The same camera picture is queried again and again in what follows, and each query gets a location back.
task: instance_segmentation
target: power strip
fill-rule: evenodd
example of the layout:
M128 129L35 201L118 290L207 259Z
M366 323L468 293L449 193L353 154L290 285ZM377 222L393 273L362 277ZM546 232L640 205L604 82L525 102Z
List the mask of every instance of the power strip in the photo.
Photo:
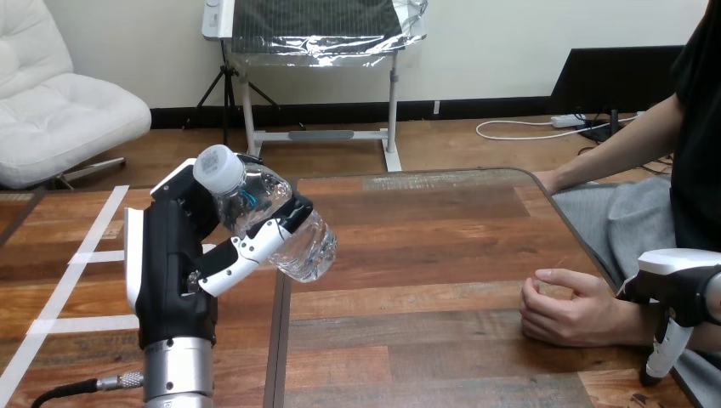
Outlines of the power strip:
M563 116L552 116L551 124L554 128L573 128L576 126L584 126L586 124L585 115L563 115Z

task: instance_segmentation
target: black monitor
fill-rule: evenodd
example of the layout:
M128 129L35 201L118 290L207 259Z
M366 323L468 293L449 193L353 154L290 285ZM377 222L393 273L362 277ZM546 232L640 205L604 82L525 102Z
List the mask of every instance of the black monitor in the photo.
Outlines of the black monitor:
M574 48L549 114L647 111L673 94L671 65L683 46Z

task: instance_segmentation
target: white leather chair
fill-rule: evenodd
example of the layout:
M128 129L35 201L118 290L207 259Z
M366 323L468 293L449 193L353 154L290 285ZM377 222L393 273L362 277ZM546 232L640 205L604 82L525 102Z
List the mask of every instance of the white leather chair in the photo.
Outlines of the white leather chair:
M98 55L98 58L109 58ZM72 73L42 0L0 0L0 185L67 182L123 163L66 171L150 129L150 110L117 85Z

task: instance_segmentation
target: gray pants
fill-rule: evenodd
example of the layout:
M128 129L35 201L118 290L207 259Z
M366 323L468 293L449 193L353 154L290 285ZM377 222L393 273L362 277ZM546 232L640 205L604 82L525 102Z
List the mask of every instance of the gray pants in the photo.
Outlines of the gray pants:
M619 286L639 272L641 254L676 247L670 188L668 177L654 177L639 183L585 184L554 199ZM718 355L707 357L713 361ZM674 368L699 406L721 406L721 370L714 364L686 351Z

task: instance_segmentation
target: bottle cap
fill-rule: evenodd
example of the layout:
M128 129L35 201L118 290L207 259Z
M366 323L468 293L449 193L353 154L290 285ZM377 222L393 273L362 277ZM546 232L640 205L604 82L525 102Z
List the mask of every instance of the bottle cap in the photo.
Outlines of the bottle cap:
M228 146L216 144L198 156L193 177L211 193L224 194L244 181L246 167Z

